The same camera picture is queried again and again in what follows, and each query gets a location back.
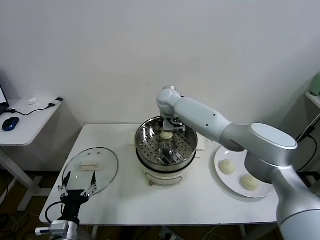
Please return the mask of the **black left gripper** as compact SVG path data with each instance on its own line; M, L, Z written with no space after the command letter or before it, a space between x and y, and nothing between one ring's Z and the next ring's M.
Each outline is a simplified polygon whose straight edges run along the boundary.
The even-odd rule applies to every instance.
M79 222L79 212L83 204L88 202L88 197L94 195L97 191L96 172L92 174L90 186L87 190L68 190L67 186L71 177L71 172L63 178L62 185L58 186L61 202L64 204L61 220Z

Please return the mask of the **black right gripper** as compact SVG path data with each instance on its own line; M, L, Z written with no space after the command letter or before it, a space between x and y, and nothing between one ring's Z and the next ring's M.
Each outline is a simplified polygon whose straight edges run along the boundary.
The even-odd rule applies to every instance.
M175 117L171 115L162 116L163 120L163 130L164 131L172 131L173 125L175 124Z

